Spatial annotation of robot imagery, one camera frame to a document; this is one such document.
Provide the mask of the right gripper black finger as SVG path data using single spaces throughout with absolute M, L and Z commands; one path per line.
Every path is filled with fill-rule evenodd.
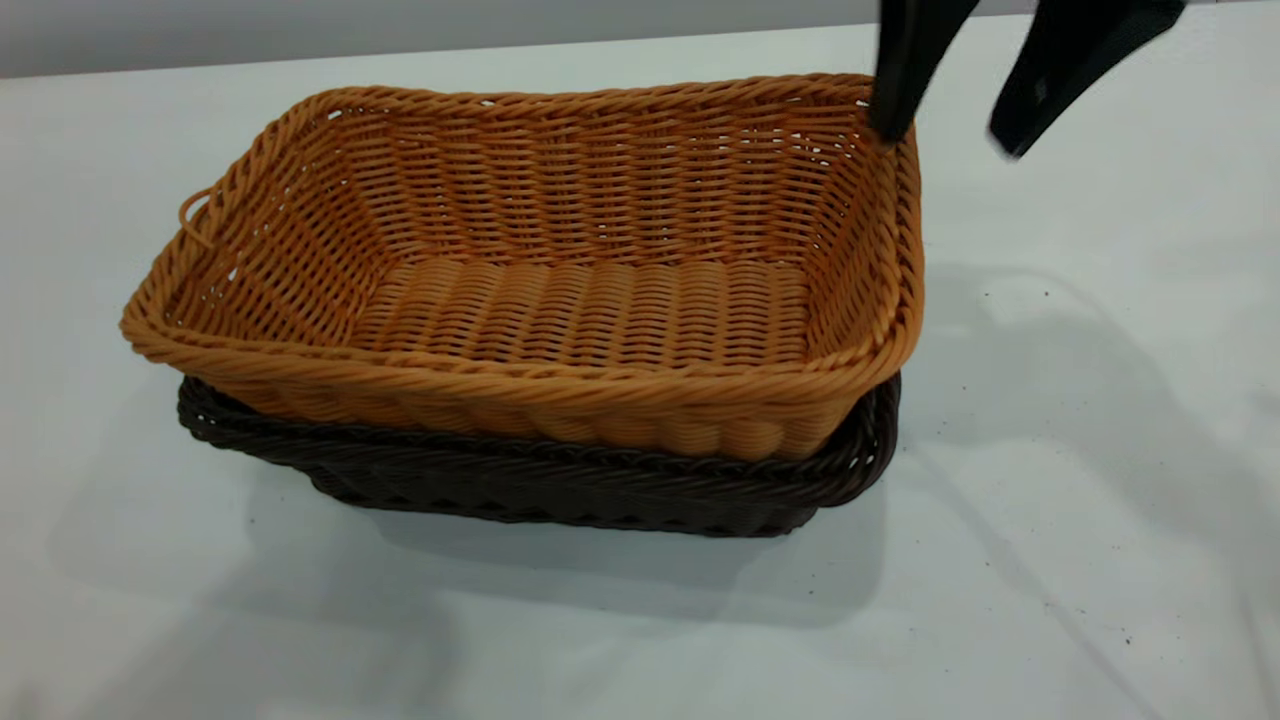
M 879 3 L 869 122 L 884 143 L 901 142 L 963 23 L 977 1 Z
M 1171 29 L 1187 1 L 1039 1 L 996 100 L 989 135 L 1023 158 L 1094 82 Z

